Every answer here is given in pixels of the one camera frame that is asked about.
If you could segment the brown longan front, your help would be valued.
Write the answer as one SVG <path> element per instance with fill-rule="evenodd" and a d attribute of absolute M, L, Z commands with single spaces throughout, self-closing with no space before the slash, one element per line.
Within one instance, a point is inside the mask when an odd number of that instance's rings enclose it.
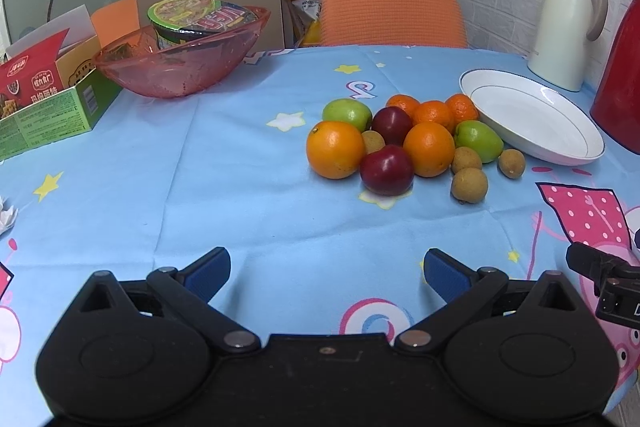
<path fill-rule="evenodd" d="M 478 204 L 488 192 L 488 179 L 483 170 L 464 168 L 452 178 L 450 193 L 459 202 Z"/>

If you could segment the brown longan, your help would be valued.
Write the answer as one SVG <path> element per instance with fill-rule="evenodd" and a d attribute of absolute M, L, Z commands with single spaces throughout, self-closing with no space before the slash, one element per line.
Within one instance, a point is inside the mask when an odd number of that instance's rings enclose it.
<path fill-rule="evenodd" d="M 511 180 L 520 179 L 526 169 L 526 159 L 522 152 L 509 148 L 498 158 L 498 168 L 503 176 Z"/>
<path fill-rule="evenodd" d="M 463 169 L 482 169 L 483 161 L 475 150 L 466 146 L 460 146 L 456 148 L 454 152 L 454 160 L 451 163 L 451 171 L 453 174 L 458 173 Z"/>
<path fill-rule="evenodd" d="M 488 179 L 483 170 L 464 168 L 452 178 L 450 193 L 459 202 L 478 204 L 488 192 Z"/>

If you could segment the dark red plum front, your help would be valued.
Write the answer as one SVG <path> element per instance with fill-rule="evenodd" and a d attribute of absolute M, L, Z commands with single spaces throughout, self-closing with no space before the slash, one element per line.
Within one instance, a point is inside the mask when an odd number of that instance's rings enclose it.
<path fill-rule="evenodd" d="M 363 157 L 362 184 L 375 194 L 399 196 L 412 187 L 414 168 L 406 151 L 398 145 L 385 145 Z"/>

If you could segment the dark red plum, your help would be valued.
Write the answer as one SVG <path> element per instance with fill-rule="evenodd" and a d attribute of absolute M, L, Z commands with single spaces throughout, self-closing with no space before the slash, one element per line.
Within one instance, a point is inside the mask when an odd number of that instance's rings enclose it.
<path fill-rule="evenodd" d="M 382 135 L 387 145 L 403 146 L 413 127 L 411 117 L 401 108 L 388 106 L 380 109 L 372 119 L 371 129 Z"/>
<path fill-rule="evenodd" d="M 399 196 L 412 187 L 414 168 L 406 151 L 398 145 L 385 145 L 363 157 L 362 184 L 375 194 Z"/>

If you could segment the large orange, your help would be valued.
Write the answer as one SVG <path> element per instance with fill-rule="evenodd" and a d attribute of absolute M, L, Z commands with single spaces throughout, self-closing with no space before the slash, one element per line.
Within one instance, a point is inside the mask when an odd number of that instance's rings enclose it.
<path fill-rule="evenodd" d="M 311 170 L 330 180 L 341 180 L 358 171 L 366 155 L 361 132 L 343 121 L 321 121 L 309 132 L 306 156 Z"/>
<path fill-rule="evenodd" d="M 450 167 L 456 146 L 454 138 L 444 126 L 437 122 L 421 122 L 406 135 L 404 150 L 417 176 L 435 178 Z"/>

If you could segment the green apple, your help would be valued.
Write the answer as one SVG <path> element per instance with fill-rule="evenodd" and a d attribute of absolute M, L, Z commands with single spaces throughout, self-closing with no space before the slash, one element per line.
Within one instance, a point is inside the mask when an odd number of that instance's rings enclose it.
<path fill-rule="evenodd" d="M 474 150 L 483 164 L 495 161 L 503 151 L 500 136 L 479 120 L 462 121 L 454 130 L 454 143 L 457 147 Z"/>
<path fill-rule="evenodd" d="M 372 113 L 366 104 L 351 98 L 338 98 L 324 106 L 322 119 L 324 121 L 347 122 L 360 132 L 365 132 L 370 129 Z"/>

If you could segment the brown longan hidden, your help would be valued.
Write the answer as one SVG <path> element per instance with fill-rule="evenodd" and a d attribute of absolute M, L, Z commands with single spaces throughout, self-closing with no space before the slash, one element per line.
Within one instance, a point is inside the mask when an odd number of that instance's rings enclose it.
<path fill-rule="evenodd" d="M 366 148 L 366 154 L 373 154 L 382 150 L 386 145 L 384 138 L 378 132 L 374 130 L 366 130 L 362 134 L 364 147 Z"/>

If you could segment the dark red plum back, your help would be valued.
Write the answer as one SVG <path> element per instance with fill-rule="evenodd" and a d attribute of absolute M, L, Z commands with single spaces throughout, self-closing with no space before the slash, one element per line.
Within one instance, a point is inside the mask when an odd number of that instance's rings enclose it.
<path fill-rule="evenodd" d="M 401 108 L 388 106 L 380 109 L 372 119 L 371 129 L 382 135 L 387 145 L 403 146 L 413 127 L 411 117 Z"/>

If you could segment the mandarin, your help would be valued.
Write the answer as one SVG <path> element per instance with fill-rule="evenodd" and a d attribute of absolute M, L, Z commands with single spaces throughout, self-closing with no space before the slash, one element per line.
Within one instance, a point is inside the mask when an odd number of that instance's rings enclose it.
<path fill-rule="evenodd" d="M 457 126 L 463 121 L 479 120 L 480 113 L 472 100 L 462 93 L 451 95 L 447 98 L 445 104 L 449 108 L 452 117 L 454 117 L 454 124 Z"/>
<path fill-rule="evenodd" d="M 391 96 L 386 104 L 386 107 L 397 107 L 402 109 L 409 117 L 413 117 L 414 112 L 420 106 L 420 102 L 410 95 L 397 93 Z"/>
<path fill-rule="evenodd" d="M 440 124 L 447 129 L 449 133 L 454 133 L 456 127 L 454 113 L 445 102 L 441 101 L 427 101 L 416 106 L 412 114 L 412 121 L 413 124 L 434 122 L 434 124 Z"/>

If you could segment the red thermos jug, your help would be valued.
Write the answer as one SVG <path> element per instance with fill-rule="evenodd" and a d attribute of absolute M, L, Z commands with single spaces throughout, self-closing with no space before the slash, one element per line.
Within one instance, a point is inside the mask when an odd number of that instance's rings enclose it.
<path fill-rule="evenodd" d="M 620 22 L 590 115 L 614 141 L 640 150 L 640 0 Z"/>

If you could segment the blue cartoon tablecloth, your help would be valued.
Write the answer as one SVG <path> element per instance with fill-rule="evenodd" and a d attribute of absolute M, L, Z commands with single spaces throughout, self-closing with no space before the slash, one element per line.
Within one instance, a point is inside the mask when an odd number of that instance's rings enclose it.
<path fill-rule="evenodd" d="M 639 159 L 615 143 L 582 168 L 530 160 L 516 181 L 489 166 L 477 205 L 451 197 L 448 174 L 384 198 L 358 176 L 310 170 L 307 135 L 329 102 L 444 101 L 481 68 L 527 72 L 517 55 L 470 49 L 267 56 L 189 98 L 122 92 L 92 131 L 3 161 L 1 196 L 17 217 L 1 241 L 13 275 L 1 306 L 2 424 L 49 419 L 37 355 L 101 269 L 139 280 L 222 246 L 232 271 L 215 306 L 259 336 L 393 336 L 440 306 L 422 277 L 432 247 L 514 279 L 564 270 L 574 239 L 637 262 Z"/>

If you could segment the white ceramic plate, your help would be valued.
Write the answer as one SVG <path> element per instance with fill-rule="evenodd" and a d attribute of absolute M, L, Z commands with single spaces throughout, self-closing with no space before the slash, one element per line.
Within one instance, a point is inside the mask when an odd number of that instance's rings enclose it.
<path fill-rule="evenodd" d="M 481 68 L 462 74 L 459 87 L 480 112 L 481 121 L 529 156 L 578 167 L 605 153 L 594 122 L 564 95 L 534 80 Z"/>

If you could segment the white paper napkin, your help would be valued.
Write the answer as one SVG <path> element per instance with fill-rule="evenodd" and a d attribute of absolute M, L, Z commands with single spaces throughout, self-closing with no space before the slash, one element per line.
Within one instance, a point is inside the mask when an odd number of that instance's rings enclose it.
<path fill-rule="evenodd" d="M 18 216 L 18 209 L 9 206 L 6 201 L 0 197 L 0 235 L 6 234 L 13 227 Z"/>

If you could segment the green cardboard box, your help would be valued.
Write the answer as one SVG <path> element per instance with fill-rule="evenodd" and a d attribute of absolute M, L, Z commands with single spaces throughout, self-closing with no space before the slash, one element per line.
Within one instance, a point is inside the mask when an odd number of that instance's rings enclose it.
<path fill-rule="evenodd" d="M 75 86 L 1 118 L 1 159 L 91 131 L 122 88 L 97 69 Z"/>

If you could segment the pink plastic bowl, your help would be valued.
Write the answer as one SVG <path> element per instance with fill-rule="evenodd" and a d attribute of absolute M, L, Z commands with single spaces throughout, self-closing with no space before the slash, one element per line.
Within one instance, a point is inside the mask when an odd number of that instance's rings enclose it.
<path fill-rule="evenodd" d="M 167 49 L 157 45 L 155 30 L 145 26 L 103 48 L 94 58 L 102 74 L 148 98 L 182 98 L 220 83 L 250 53 L 270 19 L 270 11 L 250 9 L 256 20 L 222 34 Z"/>

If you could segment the red snack box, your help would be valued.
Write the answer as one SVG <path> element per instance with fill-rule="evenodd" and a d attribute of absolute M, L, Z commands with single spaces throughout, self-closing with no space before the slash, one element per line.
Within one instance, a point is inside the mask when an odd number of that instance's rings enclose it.
<path fill-rule="evenodd" d="M 67 33 L 59 31 L 1 65 L 1 118 L 67 88 L 58 67 Z"/>

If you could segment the instant noodle cup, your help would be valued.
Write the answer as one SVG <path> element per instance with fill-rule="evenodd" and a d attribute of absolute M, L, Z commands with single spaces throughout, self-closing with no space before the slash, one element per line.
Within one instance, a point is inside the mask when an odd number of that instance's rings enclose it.
<path fill-rule="evenodd" d="M 257 20 L 244 6 L 221 0 L 162 0 L 146 11 L 161 49 L 242 27 Z"/>

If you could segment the white thermos jug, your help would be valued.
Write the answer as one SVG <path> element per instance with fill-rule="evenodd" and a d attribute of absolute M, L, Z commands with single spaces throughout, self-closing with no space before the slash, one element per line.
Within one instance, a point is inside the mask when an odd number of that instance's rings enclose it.
<path fill-rule="evenodd" d="M 567 91 L 582 89 L 589 45 L 599 39 L 608 0 L 544 0 L 527 66 Z"/>

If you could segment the orange chair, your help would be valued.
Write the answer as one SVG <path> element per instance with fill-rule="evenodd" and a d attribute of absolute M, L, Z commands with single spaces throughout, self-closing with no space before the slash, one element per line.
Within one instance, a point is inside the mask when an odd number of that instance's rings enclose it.
<path fill-rule="evenodd" d="M 468 46 L 458 0 L 323 0 L 322 46 Z"/>
<path fill-rule="evenodd" d="M 119 0 L 91 15 L 102 48 L 140 28 L 137 0 Z"/>

